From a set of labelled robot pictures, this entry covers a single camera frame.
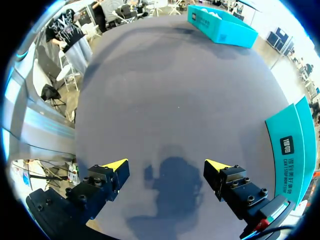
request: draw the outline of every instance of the teal box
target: teal box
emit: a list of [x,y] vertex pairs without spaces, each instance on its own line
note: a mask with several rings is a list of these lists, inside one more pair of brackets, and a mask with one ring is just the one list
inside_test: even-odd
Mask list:
[[294,104],[266,121],[275,168],[275,196],[283,195],[299,204],[305,173],[305,143]]
[[[218,14],[222,19],[212,16],[210,12]],[[188,22],[217,44],[252,48],[258,37],[258,33],[240,19],[211,7],[189,5]]]
[[301,202],[316,167],[317,144],[306,96],[268,118],[275,168],[275,196]]
[[304,96],[295,105],[295,108],[299,115],[304,141],[304,176],[301,193],[298,201],[299,204],[307,192],[314,171],[316,169],[317,141],[314,120],[312,118],[312,114],[306,96]]

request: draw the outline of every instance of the gray table surface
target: gray table surface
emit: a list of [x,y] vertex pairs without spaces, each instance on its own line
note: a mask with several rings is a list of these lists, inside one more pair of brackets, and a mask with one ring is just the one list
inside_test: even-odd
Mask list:
[[205,159],[238,164],[275,192],[265,125],[288,102],[253,50],[214,44],[187,16],[106,32],[85,73],[76,116],[80,176],[129,159],[130,177],[97,216],[123,240],[239,239],[244,221],[203,178]]

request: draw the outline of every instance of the screw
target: screw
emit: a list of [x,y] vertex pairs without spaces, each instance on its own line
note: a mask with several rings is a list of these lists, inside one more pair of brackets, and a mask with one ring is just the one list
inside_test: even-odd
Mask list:
[[266,188],[261,188],[261,191],[260,193],[263,195],[263,196],[266,196],[268,194],[268,190]]
[[238,186],[238,182],[237,181],[233,181],[231,187],[232,188],[236,188]]
[[246,202],[247,202],[248,204],[252,204],[252,202],[253,202],[254,200],[255,200],[255,197],[252,196],[252,195],[250,195],[250,196],[248,196]]
[[51,205],[52,204],[52,200],[48,198],[47,200],[45,200],[45,204],[47,204],[48,206]]
[[102,185],[101,180],[100,180],[100,179],[94,180],[94,185],[95,185],[96,187],[100,188],[101,185]]
[[81,202],[83,202],[83,203],[86,203],[87,202],[87,197],[86,197],[86,195],[83,195],[83,194],[81,194],[81,195],[79,195],[79,200],[81,201]]
[[42,205],[38,205],[38,211],[41,212],[44,209]]
[[85,177],[83,178],[83,182],[84,182],[84,183],[87,183],[88,181],[89,181],[89,177],[85,176]]
[[244,178],[244,182],[245,182],[246,184],[250,183],[250,178],[249,178],[249,177],[245,177],[245,178]]

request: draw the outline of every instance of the black chair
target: black chair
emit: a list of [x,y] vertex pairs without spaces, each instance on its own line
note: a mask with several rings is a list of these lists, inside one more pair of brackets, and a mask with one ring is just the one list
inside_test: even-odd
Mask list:
[[51,106],[53,106],[55,110],[59,109],[60,113],[65,116],[59,106],[66,105],[66,103],[61,100],[60,93],[53,86],[50,86],[48,84],[44,85],[41,92],[41,98],[43,101],[50,100]]

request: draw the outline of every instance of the black shirt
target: black shirt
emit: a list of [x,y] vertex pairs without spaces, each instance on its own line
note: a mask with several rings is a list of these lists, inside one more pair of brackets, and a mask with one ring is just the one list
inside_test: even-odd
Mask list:
[[84,36],[80,27],[74,24],[74,15],[75,11],[67,9],[65,13],[62,13],[56,20],[52,19],[45,30],[47,42],[52,39],[57,39],[67,43],[63,49],[64,53]]
[[306,73],[308,74],[308,75],[310,75],[310,73],[312,73],[312,66],[309,64],[309,63],[307,63],[306,65]]

